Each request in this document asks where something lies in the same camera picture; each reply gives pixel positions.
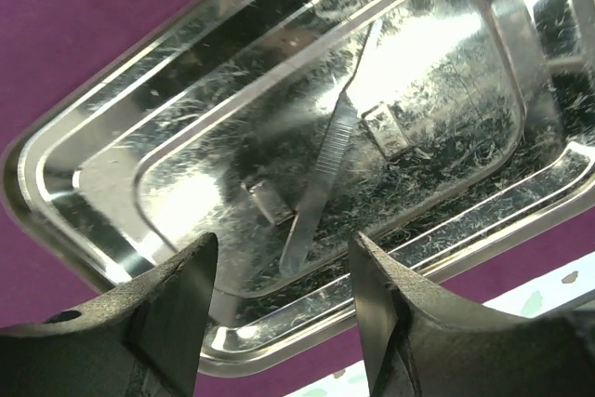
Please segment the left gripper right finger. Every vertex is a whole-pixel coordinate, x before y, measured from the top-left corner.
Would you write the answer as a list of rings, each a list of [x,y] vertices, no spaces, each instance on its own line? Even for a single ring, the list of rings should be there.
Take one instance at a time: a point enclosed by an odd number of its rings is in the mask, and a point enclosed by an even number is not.
[[[593,395],[593,293],[513,316],[435,284],[362,233],[349,269],[371,395]]]

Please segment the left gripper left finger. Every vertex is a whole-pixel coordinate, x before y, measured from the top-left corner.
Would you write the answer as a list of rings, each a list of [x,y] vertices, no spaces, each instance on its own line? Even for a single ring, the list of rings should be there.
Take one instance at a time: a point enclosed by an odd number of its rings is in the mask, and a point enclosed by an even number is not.
[[[2,328],[2,395],[191,396],[217,262],[206,233],[81,305]]]

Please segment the steel scalpel handle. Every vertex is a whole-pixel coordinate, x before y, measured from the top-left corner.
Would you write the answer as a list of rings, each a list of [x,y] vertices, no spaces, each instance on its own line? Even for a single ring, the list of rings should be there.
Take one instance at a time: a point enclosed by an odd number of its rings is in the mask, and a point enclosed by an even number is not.
[[[279,272],[283,276],[297,274],[303,268],[312,247],[324,207],[333,190],[350,145],[350,137],[358,122],[358,109],[353,101],[360,97],[364,90],[364,78],[377,48],[382,27],[382,19],[377,19],[370,25],[354,74],[337,97],[320,151],[298,203],[297,213],[280,257]]]

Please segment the purple cloth wrap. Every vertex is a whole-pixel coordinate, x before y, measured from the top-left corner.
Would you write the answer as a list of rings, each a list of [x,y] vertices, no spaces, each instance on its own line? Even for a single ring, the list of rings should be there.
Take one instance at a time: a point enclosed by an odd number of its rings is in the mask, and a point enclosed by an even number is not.
[[[1,0],[1,151],[51,107],[193,0]],[[528,303],[594,286],[594,209],[445,285],[480,302],[521,286]],[[95,290],[1,205],[1,326],[45,320]],[[362,358],[357,330],[248,377],[199,376],[197,396],[284,396]]]

